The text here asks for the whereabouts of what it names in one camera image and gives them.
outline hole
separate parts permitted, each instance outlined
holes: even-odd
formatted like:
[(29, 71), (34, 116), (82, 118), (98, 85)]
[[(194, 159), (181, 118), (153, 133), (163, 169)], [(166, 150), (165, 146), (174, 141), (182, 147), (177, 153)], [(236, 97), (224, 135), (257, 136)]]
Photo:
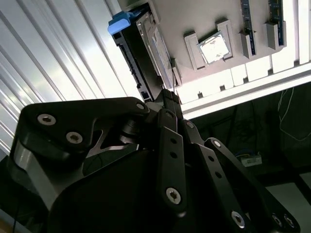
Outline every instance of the hole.
[(220, 174), (218, 171), (215, 172), (215, 175), (216, 175), (219, 179), (222, 177), (221, 174)]
[(170, 155), (172, 158), (177, 159), (177, 154), (175, 154), (174, 152), (171, 152)]
[(235, 219), (237, 220), (238, 223), (241, 223), (241, 222), (242, 222), (242, 220), (240, 219), (239, 216), (235, 216)]
[(49, 118), (48, 116), (43, 117), (42, 120), (44, 122), (51, 122), (52, 121), (51, 118)]
[(173, 198), (173, 199), (176, 199), (177, 198), (177, 194), (175, 192), (170, 192), (170, 196)]
[(78, 141), (79, 140), (79, 137), (77, 135), (71, 135), (70, 138), (73, 140), (73, 141)]
[(225, 85), (222, 85), (219, 88), (220, 88), (220, 91), (225, 91)]

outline dark background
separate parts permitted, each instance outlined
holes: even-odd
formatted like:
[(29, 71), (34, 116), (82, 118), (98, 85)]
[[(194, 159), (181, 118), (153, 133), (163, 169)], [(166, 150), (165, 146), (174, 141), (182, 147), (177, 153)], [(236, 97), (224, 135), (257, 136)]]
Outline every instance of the dark background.
[[(282, 128), (296, 138), (304, 138), (311, 132), (311, 83), (294, 88), (290, 108)], [(292, 93), (289, 89), (284, 95), (280, 114), (287, 109)], [(279, 112), (277, 111), (281, 92), (257, 100), (239, 104), (215, 113), (201, 116), (191, 121), (197, 126), (201, 137), (206, 140), (216, 137), (233, 154), (243, 149), (258, 152), (262, 164), (248, 169), (256, 175), (264, 186), (272, 186), (296, 181), (296, 176), (311, 171), (311, 136), (304, 141), (297, 141), (279, 130)], [(125, 155), (109, 151), (99, 156), (86, 159), (84, 172), (89, 174), (116, 158)], [(14, 183), (6, 170), (6, 157), (0, 162), (0, 208), (16, 216), (18, 221), (29, 228), (40, 226), (47, 217), (47, 210), (41, 199)]]

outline cable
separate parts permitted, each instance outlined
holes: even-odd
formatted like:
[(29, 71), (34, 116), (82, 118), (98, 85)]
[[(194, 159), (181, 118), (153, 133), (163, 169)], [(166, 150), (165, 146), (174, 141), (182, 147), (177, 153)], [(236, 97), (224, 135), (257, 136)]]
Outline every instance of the cable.
[(249, 154), (240, 154), (240, 155), (237, 155), (235, 156), (236, 158), (239, 158), (239, 157), (242, 157), (242, 156), (249, 156)]
[(256, 112), (253, 101), (251, 101), (252, 110), (253, 110), (253, 120), (254, 120), (254, 130), (255, 130), (255, 152), (257, 153), (257, 134), (258, 134), (258, 126), (257, 126), (257, 119), (256, 119)]
[(19, 194), (18, 200), (17, 200), (17, 208), (16, 208), (16, 212), (15, 212), (15, 216), (14, 216), (14, 224), (13, 224), (13, 229), (12, 229), (12, 233), (15, 233), (15, 228), (16, 228), (16, 222), (17, 222), (17, 216), (19, 213), (19, 208), (20, 208), (20, 203), (21, 203), (21, 196), (22, 196), (22, 190)]
[(93, 162), (94, 162), (97, 158), (99, 158), (99, 159), (101, 160), (101, 167), (103, 167), (103, 160), (102, 160), (102, 158), (100, 157), (100, 155), (101, 155), (101, 154), (96, 155), (95, 158), (89, 163), (89, 165), (88, 165), (87, 168), (85, 169), (86, 172), (88, 171), (88, 169), (91, 167), (91, 165), (93, 164)]
[[(283, 97), (285, 96), (286, 92), (287, 92), (287, 90), (286, 90), (285, 92), (282, 91), (282, 93), (281, 93), (281, 97), (280, 97), (280, 100), (279, 100), (278, 105), (277, 105), (277, 111), (278, 111), (278, 112), (280, 111), (280, 108), (281, 108), (281, 105), (282, 105), (282, 100), (283, 100)], [(306, 140), (306, 139), (311, 135), (311, 132), (310, 132), (307, 136), (305, 136), (304, 138), (298, 139), (298, 138), (292, 136), (291, 134), (289, 134), (288, 132), (286, 132), (285, 130), (282, 129), (282, 122), (283, 122), (285, 116), (287, 115), (288, 110), (289, 110), (289, 108), (290, 108), (290, 106), (291, 106), (291, 102), (292, 102), (293, 95), (294, 95), (294, 88), (292, 88), (292, 94), (291, 94), (290, 100), (288, 101), (288, 105), (287, 105), (285, 114), (283, 115), (283, 117), (281, 117), (281, 116), (279, 115), (279, 118), (280, 118), (280, 126), (279, 126), (279, 127), (280, 127), (280, 130), (281, 130), (283, 133), (285, 133), (285, 134), (288, 135), (289, 137), (295, 139), (296, 141), (301, 142), (301, 141)]]

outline white panel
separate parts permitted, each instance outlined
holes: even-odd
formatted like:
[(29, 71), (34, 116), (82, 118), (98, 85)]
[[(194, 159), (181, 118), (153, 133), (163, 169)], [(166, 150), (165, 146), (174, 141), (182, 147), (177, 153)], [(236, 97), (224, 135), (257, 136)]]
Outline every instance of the white panel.
[(59, 66), (43, 40), (23, 13), (17, 2), (0, 1), (0, 9), (8, 20), (7, 27), (19, 40), (28, 55), (48, 82), (58, 89), (62, 100), (80, 100), (81, 96)]
[(232, 79), (235, 86), (244, 84), (243, 79), (247, 77), (246, 66), (240, 65), (231, 69)]
[(0, 79), (5, 85), (14, 92), (17, 98), (24, 106), (31, 103), (39, 103), (43, 99), (38, 97), (35, 92), (26, 84), (19, 73), (11, 66), (0, 53)]
[(37, 66), (30, 59), (24, 48), (0, 20), (0, 50), (15, 70), (23, 76), (26, 83), (31, 83), (44, 101), (60, 101), (62, 98), (45, 79)]
[(103, 98), (103, 94), (47, 4), (35, 0), (18, 2), (81, 97)]
[(204, 97), (220, 92), (220, 86), (224, 85), (226, 90), (233, 87), (230, 69), (197, 79), (186, 83), (177, 89), (182, 103), (198, 99), (201, 92)]
[(125, 97), (126, 94), (116, 78), (112, 67), (105, 58), (89, 26), (83, 18), (74, 0), (47, 0), (49, 7), (66, 28), (73, 44), (81, 50), (85, 63), (88, 64), (98, 85), (106, 98)]
[(310, 0), (298, 0), (299, 63), (310, 60)]
[(284, 21), (286, 21), (286, 47), (280, 52), (272, 54), (273, 72), (278, 73), (294, 67), (296, 60), (296, 28), (297, 21), (295, 16), (296, 0), (283, 1)]
[(259, 58), (257, 60), (246, 63), (248, 80), (251, 82), (268, 76), (268, 70), (270, 70), (270, 68), (270, 56)]

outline screw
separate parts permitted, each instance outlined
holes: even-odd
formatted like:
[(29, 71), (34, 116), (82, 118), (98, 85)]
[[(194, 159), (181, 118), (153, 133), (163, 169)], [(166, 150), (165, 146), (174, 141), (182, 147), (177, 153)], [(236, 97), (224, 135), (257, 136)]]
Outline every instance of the screw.
[(285, 218), (286, 222), (287, 222), (292, 228), (295, 227), (295, 224), (293, 223), (293, 221), (292, 221), (287, 215), (284, 215), (284, 218)]
[(241, 229), (245, 227), (244, 219), (238, 212), (232, 211), (231, 217), (233, 221), (238, 225), (238, 227), (240, 227)]
[(217, 142), (217, 141), (214, 141), (214, 144), (215, 144), (216, 146), (218, 146), (218, 147), (222, 147), (222, 145), (220, 145), (220, 143)]
[(73, 144), (79, 144), (83, 141), (82, 136), (77, 132), (69, 132), (66, 134), (66, 139)]
[(272, 215), (272, 218), (274, 219), (274, 221), (275, 221), (280, 227), (283, 226), (281, 220), (278, 219), (278, 217), (277, 217), (276, 215)]
[(181, 202), (181, 196), (174, 188), (166, 189), (166, 196), (175, 205), (178, 205)]
[(137, 106), (138, 108), (140, 108), (140, 109), (144, 109), (144, 108), (145, 108), (144, 105), (142, 105), (142, 104), (140, 104), (140, 103), (136, 104), (136, 106)]
[(54, 125), (56, 123), (55, 117), (53, 117), (52, 115), (49, 115), (49, 114), (40, 114), (37, 117), (37, 120), (42, 125)]
[(190, 122), (190, 121), (187, 121), (187, 123), (186, 123), (190, 128), (194, 128), (194, 125)]

